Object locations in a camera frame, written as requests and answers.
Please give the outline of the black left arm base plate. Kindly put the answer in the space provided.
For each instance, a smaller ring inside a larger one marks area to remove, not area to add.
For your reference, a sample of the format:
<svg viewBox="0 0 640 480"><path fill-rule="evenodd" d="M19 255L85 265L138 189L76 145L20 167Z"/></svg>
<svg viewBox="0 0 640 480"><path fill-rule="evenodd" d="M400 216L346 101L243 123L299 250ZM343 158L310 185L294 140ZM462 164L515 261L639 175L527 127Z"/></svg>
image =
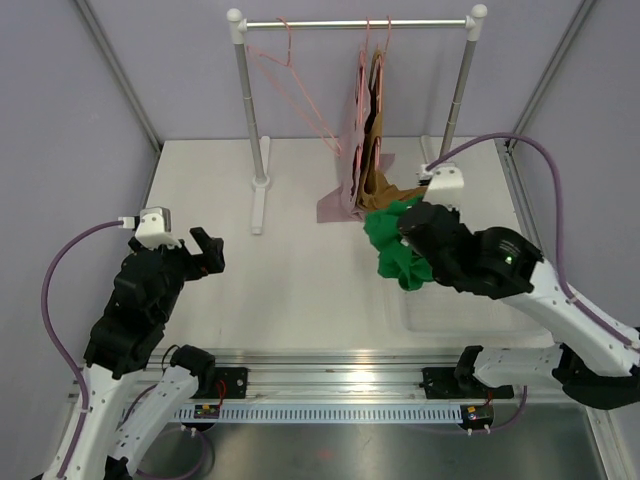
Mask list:
<svg viewBox="0 0 640 480"><path fill-rule="evenodd" d="M249 370L245 367L215 367L206 373L204 383L198 387L194 399L245 399Z"/></svg>

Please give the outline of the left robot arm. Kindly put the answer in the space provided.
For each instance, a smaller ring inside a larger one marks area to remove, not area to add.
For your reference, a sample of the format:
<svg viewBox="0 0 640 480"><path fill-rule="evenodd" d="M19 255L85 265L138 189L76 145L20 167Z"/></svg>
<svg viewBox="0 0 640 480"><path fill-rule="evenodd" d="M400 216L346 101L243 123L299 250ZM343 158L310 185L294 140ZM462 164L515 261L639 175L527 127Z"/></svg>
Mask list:
<svg viewBox="0 0 640 480"><path fill-rule="evenodd" d="M178 297L189 281L225 269L224 241L201 227L189 231L201 251L168 238L157 247L132 238L131 253L94 324L83 365L68 354L80 398L43 479L130 479L174 413L191 398L215 388L215 358L191 345L180 347L149 396L129 415L123 410L164 336Z"/></svg>

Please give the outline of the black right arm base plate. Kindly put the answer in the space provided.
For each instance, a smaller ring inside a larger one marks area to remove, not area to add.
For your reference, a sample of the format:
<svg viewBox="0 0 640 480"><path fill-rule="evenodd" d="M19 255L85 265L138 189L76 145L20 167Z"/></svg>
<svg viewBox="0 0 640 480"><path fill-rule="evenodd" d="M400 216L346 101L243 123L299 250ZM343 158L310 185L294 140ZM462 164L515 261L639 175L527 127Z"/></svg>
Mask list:
<svg viewBox="0 0 640 480"><path fill-rule="evenodd" d="M421 387L427 399L458 400L483 398L485 388L472 376L458 374L455 367L425 367Z"/></svg>

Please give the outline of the green tank top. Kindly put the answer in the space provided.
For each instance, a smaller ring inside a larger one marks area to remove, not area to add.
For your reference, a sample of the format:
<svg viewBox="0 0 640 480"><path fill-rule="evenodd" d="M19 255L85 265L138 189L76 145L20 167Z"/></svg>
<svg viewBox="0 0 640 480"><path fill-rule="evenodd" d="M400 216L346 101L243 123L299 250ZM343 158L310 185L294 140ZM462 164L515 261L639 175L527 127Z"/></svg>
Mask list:
<svg viewBox="0 0 640 480"><path fill-rule="evenodd" d="M393 201L383 210L368 213L363 230L378 253L378 274L396 280L404 291L416 291L434 282L431 265L404 241L397 222L411 207L421 201Z"/></svg>

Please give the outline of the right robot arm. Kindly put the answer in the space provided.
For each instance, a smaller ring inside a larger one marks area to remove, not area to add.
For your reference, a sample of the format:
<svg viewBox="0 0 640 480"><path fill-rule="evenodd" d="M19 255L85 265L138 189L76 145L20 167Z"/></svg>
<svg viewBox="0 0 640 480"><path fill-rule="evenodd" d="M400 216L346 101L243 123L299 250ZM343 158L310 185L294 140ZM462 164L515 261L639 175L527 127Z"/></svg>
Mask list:
<svg viewBox="0 0 640 480"><path fill-rule="evenodd" d="M570 294L520 233L504 227L471 232L457 211L427 202L409 208L397 226L437 284L500 301L555 339L545 348L468 346L455 366L424 369L428 398L510 398L515 387L538 387L599 410L638 402L638 329Z"/></svg>

